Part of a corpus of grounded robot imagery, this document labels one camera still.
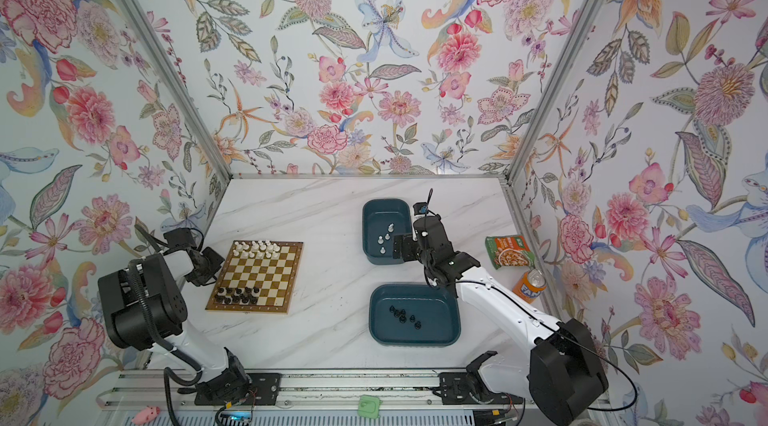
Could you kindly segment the wooden chess board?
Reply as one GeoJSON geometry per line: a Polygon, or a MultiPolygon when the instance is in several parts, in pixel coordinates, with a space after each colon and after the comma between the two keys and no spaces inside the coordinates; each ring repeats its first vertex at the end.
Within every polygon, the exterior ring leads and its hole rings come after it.
{"type": "Polygon", "coordinates": [[[282,250],[276,258],[246,259],[232,256],[232,245],[235,241],[231,243],[207,301],[206,309],[208,311],[286,314],[291,304],[304,244],[302,242],[270,241],[282,246],[282,250]],[[252,306],[215,304],[214,294],[218,287],[256,287],[260,289],[260,299],[257,305],[252,306]]]}

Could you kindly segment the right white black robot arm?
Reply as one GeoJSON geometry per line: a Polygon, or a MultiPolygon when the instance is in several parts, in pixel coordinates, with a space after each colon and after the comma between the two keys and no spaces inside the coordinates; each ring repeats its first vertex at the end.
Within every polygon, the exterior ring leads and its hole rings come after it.
{"type": "Polygon", "coordinates": [[[553,424],[571,424],[609,386],[587,328],[536,309],[455,250],[428,202],[415,203],[413,212],[412,233],[395,238],[394,256],[419,262],[429,286],[482,312],[515,344],[512,354],[487,351],[466,366],[469,396],[480,403],[494,395],[531,400],[553,424]]]}

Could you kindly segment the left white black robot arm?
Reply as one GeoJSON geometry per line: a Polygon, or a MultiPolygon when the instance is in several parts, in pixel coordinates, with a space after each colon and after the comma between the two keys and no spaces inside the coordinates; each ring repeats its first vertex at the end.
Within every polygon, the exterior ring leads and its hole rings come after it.
{"type": "Polygon", "coordinates": [[[196,228],[167,231],[161,240],[139,227],[151,253],[101,277],[98,296],[107,335],[121,348],[164,353],[176,364],[164,370],[167,383],[193,393],[198,405],[226,406],[254,393],[240,360],[192,323],[182,295],[186,285],[206,286],[224,258],[203,246],[196,228]]]}

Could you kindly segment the black chess pieces on board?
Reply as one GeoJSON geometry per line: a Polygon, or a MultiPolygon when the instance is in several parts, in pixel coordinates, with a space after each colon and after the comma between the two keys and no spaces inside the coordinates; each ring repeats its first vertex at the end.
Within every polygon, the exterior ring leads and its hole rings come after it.
{"type": "Polygon", "coordinates": [[[260,289],[256,287],[218,287],[214,294],[214,303],[220,305],[257,305],[260,289]]]}

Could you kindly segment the white chess pieces on board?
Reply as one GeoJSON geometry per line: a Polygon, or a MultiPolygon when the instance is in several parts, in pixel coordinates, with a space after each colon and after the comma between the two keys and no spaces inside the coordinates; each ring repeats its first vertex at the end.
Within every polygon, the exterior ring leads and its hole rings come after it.
{"type": "Polygon", "coordinates": [[[281,245],[270,241],[235,241],[232,245],[232,256],[246,259],[274,259],[281,250],[281,245]]]}

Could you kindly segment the black chess pieces in bin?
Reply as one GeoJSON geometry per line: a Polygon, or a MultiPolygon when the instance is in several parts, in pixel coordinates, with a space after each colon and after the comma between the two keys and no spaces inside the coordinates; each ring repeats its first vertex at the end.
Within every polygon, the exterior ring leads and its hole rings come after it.
{"type": "Polygon", "coordinates": [[[401,324],[411,324],[417,330],[422,328],[421,321],[415,315],[408,314],[405,309],[399,309],[395,306],[390,306],[389,313],[401,324]]]}

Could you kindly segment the far teal plastic bin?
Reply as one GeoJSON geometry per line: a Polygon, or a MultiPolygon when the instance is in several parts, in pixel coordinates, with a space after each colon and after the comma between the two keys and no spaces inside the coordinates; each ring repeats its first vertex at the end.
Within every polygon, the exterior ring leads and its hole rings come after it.
{"type": "Polygon", "coordinates": [[[362,209],[362,249],[368,261],[377,266],[402,264],[401,258],[393,255],[394,238],[412,233],[411,214],[408,204],[400,199],[374,199],[362,209]],[[394,223],[394,231],[388,232],[388,225],[394,223]],[[384,238],[378,244],[378,237],[384,238]]]}

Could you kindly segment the teal plastic bin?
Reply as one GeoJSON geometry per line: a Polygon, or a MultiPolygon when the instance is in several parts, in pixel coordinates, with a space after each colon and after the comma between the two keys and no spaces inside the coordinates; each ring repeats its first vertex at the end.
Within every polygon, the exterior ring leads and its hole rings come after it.
{"type": "Polygon", "coordinates": [[[450,346],[461,335],[458,302],[428,285],[385,284],[371,294],[368,328],[385,346],[450,346]]]}
{"type": "Polygon", "coordinates": [[[411,214],[408,204],[400,199],[374,199],[362,209],[362,249],[368,261],[377,266],[402,264],[401,258],[393,255],[394,238],[412,233],[411,214]],[[394,231],[388,232],[388,225],[394,223],[394,231]],[[384,238],[378,244],[378,237],[384,238]]]}

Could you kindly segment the near teal plastic bin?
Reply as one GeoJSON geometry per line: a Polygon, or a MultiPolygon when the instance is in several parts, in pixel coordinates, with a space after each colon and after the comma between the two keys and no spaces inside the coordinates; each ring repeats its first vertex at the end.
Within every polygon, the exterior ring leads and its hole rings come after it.
{"type": "Polygon", "coordinates": [[[450,346],[461,335],[458,302],[428,285],[385,284],[371,294],[368,328],[385,346],[450,346]]]}

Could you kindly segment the green snack packet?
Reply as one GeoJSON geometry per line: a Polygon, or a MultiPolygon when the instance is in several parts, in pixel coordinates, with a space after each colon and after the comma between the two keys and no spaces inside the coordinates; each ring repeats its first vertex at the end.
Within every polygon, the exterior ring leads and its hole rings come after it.
{"type": "Polygon", "coordinates": [[[535,265],[535,256],[521,235],[486,237],[485,248],[495,269],[535,265]]]}

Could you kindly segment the orange soda can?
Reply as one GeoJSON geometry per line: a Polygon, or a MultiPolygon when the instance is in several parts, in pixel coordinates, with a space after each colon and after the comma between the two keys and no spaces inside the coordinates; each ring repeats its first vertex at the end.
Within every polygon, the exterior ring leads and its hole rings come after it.
{"type": "Polygon", "coordinates": [[[531,269],[524,273],[513,286],[512,292],[528,304],[532,304],[547,287],[543,274],[531,269]]]}

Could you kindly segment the pink toy pig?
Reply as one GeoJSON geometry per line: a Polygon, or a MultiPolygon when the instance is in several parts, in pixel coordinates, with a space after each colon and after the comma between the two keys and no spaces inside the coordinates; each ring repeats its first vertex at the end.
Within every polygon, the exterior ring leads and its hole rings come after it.
{"type": "Polygon", "coordinates": [[[156,420],[161,413],[161,410],[157,406],[148,406],[137,413],[131,420],[131,424],[135,426],[144,426],[154,420],[156,420]]]}

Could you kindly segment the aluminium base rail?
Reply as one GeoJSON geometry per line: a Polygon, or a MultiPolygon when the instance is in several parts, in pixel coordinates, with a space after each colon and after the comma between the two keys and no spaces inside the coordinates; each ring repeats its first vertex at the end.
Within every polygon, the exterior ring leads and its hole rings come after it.
{"type": "Polygon", "coordinates": [[[214,411],[229,403],[231,410],[263,411],[355,410],[364,396],[380,400],[383,411],[521,409],[523,397],[504,389],[479,397],[469,392],[463,369],[285,369],[251,370],[251,384],[232,399],[206,399],[189,386],[171,383],[171,405],[177,415],[214,411]]]}

